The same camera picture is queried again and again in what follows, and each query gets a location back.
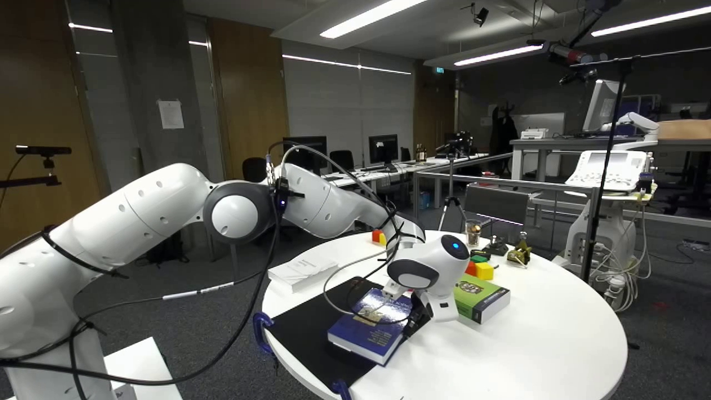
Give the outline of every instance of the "gray floor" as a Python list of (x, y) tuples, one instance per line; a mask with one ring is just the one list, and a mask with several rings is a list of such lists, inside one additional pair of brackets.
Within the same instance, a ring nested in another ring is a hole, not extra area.
[[(435, 227), (438, 214), (410, 214)], [(707, 235), (683, 227), (648, 227), (655, 274), (643, 283), (641, 300), (623, 315), (632, 354), (616, 400), (711, 399), (711, 256), (683, 246), (681, 237)], [(282, 263), (315, 240), (290, 231), (277, 252)], [(225, 246), (194, 250), (191, 263), (134, 264), (132, 281), (100, 281), (79, 295), (90, 311), (134, 297), (242, 281), (267, 257), (264, 242), (238, 252), (233, 264)], [(211, 297), (121, 309), (96, 323), (109, 333), (106, 352), (154, 336), (175, 375), (201, 367), (220, 350), (244, 315), (254, 283)], [(186, 400), (312, 400), (285, 370), (262, 355), (252, 332), (208, 374), (178, 384)]]

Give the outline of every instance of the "person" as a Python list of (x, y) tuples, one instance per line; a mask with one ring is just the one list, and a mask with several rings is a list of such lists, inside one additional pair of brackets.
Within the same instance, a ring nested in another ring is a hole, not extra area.
[[(518, 130), (508, 113), (508, 106), (494, 106), (488, 155), (511, 154), (513, 152), (511, 141), (518, 141)], [(504, 177), (508, 175), (508, 161), (495, 161), (491, 162), (491, 169), (498, 177)]]

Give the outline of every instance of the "monitor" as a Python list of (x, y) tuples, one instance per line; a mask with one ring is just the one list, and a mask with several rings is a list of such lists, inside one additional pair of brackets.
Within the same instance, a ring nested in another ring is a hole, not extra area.
[[(293, 145), (302, 145), (302, 147), (317, 149), (321, 154), (326, 154), (328, 152), (326, 143), (328, 143), (326, 135), (290, 135), (285, 139), (285, 152), (291, 149)], [(304, 166), (314, 173), (321, 173), (321, 169), (328, 165), (324, 159), (310, 152), (293, 152), (290, 155), (290, 162)]]
[(614, 122), (616, 117), (616, 97), (620, 82), (616, 81), (595, 81), (592, 104), (587, 106), (583, 133), (603, 133), (603, 124)]
[(371, 165), (387, 165), (392, 166), (393, 161), (398, 161), (398, 135), (371, 135), (370, 139), (371, 149)]

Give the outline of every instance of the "ceiling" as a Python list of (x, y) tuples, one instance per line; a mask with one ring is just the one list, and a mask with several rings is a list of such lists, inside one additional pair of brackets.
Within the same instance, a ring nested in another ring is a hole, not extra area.
[[(198, 15), (274, 29), (275, 37), (290, 43), (317, 45), (336, 52), (367, 49), (430, 60), (430, 64), (451, 64), (451, 60), (465, 54), (506, 49), (531, 37), (562, 45), (571, 43), (592, 19), (592, 7), (604, 0), (476, 0), (476, 11), (480, 7), (488, 9), (483, 26), (473, 23), (472, 0), (427, 0), (341, 41), (321, 37), (321, 32), (381, 2), (382, 0), (185, 0), (185, 7)], [(623, 0), (608, 9), (595, 26), (701, 5), (711, 5), (711, 0)], [(581, 45), (600, 47), (600, 43), (603, 41), (584, 36)]]

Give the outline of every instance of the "fluorescent light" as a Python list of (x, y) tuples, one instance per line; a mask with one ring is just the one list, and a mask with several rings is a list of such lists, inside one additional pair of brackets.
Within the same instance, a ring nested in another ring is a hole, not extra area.
[(350, 63), (334, 63), (334, 60), (323, 60), (323, 57), (302, 57), (293, 54), (282, 54), (285, 60), (298, 60), (298, 63), (312, 63), (312, 64), (328, 64), (328, 66), (341, 66), (341, 70), (362, 70), (362, 71), (381, 71), (381, 73), (393, 73), (393, 76), (412, 76), (412, 71), (398, 71), (398, 70), (381, 70), (371, 64), (350, 64)]
[(362, 29), (367, 25), (373, 25), (377, 20), (384, 20), (384, 19), (390, 19), (393, 14), (401, 14), (402, 9), (410, 9), (410, 7), (420, 5), (420, 2), (425, 2), (425, 0), (390, 0), (390, 2), (381, 5), (381, 7), (376, 7), (376, 9), (357, 14), (352, 20), (344, 20), (344, 23), (323, 32), (321, 36), (334, 41), (334, 37), (347, 36), (347, 33), (352, 33), (356, 29)]
[(204, 49), (213, 49), (213, 45), (208, 43), (198, 43), (198, 41), (186, 41), (191, 47), (204, 47)]
[(70, 23), (70, 29), (79, 29), (79, 32), (99, 32), (99, 33), (114, 33), (114, 29), (93, 26), (93, 25), (75, 25), (75, 23)]
[(506, 52), (498, 52), (498, 54), (465, 57), (465, 60), (458, 60), (453, 64), (455, 66), (483, 64), (483, 63), (491, 63), (491, 60), (501, 60), (501, 57), (513, 57), (513, 56), (520, 56), (520, 54), (534, 54), (534, 52), (540, 52), (540, 49), (542, 49), (542, 45), (515, 47), (515, 49), (506, 49)]
[(653, 25), (670, 25), (670, 23), (676, 23), (676, 20), (697, 19), (697, 15), (707, 15), (707, 14), (711, 14), (711, 7), (701, 7), (701, 9), (690, 9), (690, 11), (670, 14), (670, 15), (660, 15), (660, 19), (637, 20), (637, 23), (632, 23), (632, 25), (597, 29), (592, 36), (594, 37), (616, 36), (616, 33), (623, 33), (623, 32), (645, 29), (645, 26), (653, 26)]

